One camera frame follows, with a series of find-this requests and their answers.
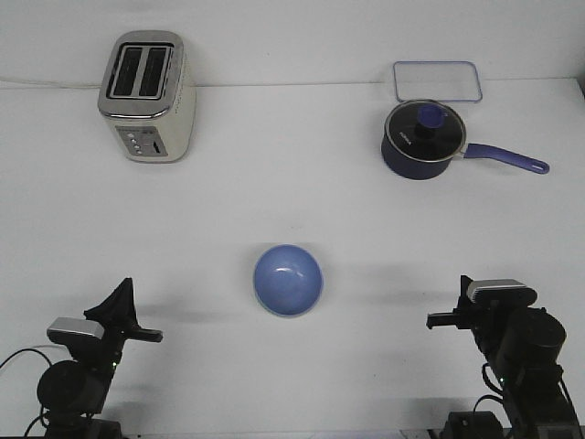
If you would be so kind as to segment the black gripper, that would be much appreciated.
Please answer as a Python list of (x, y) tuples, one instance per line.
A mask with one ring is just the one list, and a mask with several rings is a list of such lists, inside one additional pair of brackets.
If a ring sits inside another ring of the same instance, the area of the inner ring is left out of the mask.
[(465, 274), (460, 276), (461, 288), (458, 307), (451, 312), (428, 314), (426, 320), (428, 329), (449, 326), (454, 326), (457, 329), (471, 329), (473, 327), (475, 312), (473, 311), (473, 301), (468, 295), (468, 289), (472, 281), (473, 279)]
[(89, 366), (119, 364), (122, 350), (128, 340), (160, 343), (163, 332), (143, 328), (138, 324), (133, 296), (133, 279), (124, 278), (99, 305), (83, 312), (91, 323), (103, 329), (98, 341), (91, 342), (84, 363)]

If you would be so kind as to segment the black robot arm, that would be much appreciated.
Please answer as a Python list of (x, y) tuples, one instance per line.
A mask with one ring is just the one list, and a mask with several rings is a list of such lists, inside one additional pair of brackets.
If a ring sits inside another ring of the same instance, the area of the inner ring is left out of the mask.
[(50, 366), (37, 385), (37, 399), (47, 412), (46, 438), (122, 438), (117, 421), (98, 419), (128, 340), (159, 343), (163, 333), (140, 326), (133, 280), (125, 278), (82, 318), (59, 317), (48, 339), (65, 347), (70, 359)]
[(564, 326), (535, 307), (537, 292), (512, 279), (461, 278), (456, 307), (428, 315), (427, 328), (455, 326), (471, 331), (484, 355), (484, 398), (502, 405), (510, 427), (488, 411), (450, 412), (440, 438), (581, 438), (558, 355)]

